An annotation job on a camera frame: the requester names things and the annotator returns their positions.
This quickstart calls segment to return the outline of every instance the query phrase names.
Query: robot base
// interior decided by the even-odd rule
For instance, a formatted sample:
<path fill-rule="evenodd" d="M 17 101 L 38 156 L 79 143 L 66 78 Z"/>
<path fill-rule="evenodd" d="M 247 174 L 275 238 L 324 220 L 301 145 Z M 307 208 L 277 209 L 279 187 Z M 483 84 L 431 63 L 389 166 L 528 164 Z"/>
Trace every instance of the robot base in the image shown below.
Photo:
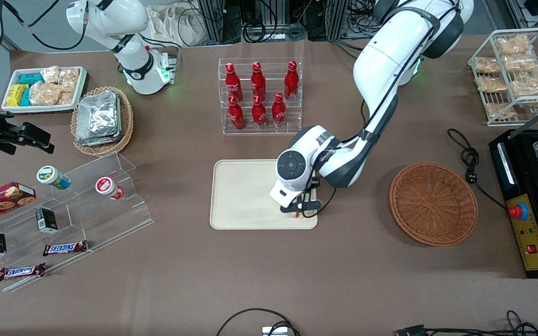
<path fill-rule="evenodd" d="M 165 85 L 173 83 L 175 70 L 169 70 L 175 68 L 175 59 L 169 60 L 167 53 L 160 53 L 155 49 L 149 50 L 153 56 L 153 66 L 149 72 L 147 72 L 143 79 L 134 80 L 131 79 L 126 72 L 126 79 L 128 84 L 134 88 L 134 91 L 140 94 L 153 94 L 162 89 Z"/>

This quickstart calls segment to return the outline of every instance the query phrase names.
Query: yellow control panel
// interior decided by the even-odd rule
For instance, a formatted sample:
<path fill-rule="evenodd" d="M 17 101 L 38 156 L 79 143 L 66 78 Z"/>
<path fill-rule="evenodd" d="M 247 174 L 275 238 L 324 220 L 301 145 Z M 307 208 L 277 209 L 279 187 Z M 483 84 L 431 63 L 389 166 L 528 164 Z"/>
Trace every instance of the yellow control panel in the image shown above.
<path fill-rule="evenodd" d="M 506 204 L 524 267 L 527 271 L 538 270 L 538 226 L 529 198 L 526 194 L 521 195 Z"/>

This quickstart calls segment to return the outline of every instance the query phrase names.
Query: red button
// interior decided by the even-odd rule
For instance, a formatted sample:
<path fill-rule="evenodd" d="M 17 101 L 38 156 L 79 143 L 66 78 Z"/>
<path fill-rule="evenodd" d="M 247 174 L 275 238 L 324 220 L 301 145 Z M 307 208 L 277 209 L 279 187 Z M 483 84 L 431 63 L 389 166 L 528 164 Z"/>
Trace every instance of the red button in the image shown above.
<path fill-rule="evenodd" d="M 508 210 L 510 211 L 510 217 L 515 218 L 515 219 L 519 219 L 520 217 L 524 215 L 524 210 L 519 205 L 510 206 L 510 209 Z"/>

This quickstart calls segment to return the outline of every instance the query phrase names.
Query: emergency stop button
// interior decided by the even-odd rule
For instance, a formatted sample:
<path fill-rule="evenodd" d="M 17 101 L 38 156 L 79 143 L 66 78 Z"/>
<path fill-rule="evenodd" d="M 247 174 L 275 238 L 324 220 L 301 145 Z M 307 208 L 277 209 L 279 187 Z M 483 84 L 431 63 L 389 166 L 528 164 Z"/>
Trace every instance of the emergency stop button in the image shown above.
<path fill-rule="evenodd" d="M 522 202 L 516 203 L 516 205 L 510 206 L 508 209 L 510 217 L 519 221 L 524 221 L 529 217 L 529 208 Z"/>

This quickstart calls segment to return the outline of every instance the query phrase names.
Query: wicker basket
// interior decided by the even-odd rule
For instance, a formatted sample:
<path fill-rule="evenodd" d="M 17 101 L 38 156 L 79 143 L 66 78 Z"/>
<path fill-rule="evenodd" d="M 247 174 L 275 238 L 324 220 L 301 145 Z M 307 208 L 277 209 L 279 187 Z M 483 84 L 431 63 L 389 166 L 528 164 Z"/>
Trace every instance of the wicker basket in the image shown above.
<path fill-rule="evenodd" d="M 111 152 L 119 152 L 124 149 L 124 147 L 126 147 L 128 142 L 130 142 L 130 138 L 132 137 L 132 131 L 134 129 L 134 115 L 132 113 L 132 106 L 130 105 L 130 102 L 128 102 L 128 98 L 126 97 L 126 95 L 120 89 L 107 86 L 98 87 L 92 91 L 87 92 L 85 96 L 94 96 L 95 94 L 99 94 L 107 90 L 117 93 L 120 97 L 121 128 L 124 135 L 118 142 L 103 143 L 102 145 L 90 147 L 80 145 L 77 141 L 74 141 L 74 146 L 84 154 L 102 157 Z M 72 132 L 74 138 L 76 138 L 77 115 L 78 106 L 76 106 L 74 108 L 74 111 L 72 112 L 72 124 L 70 125 L 70 131 Z"/>
<path fill-rule="evenodd" d="M 433 162 L 402 169 L 391 183 L 389 203 L 402 230 L 431 246 L 462 242 L 478 218 L 476 198 L 468 183 Z"/>

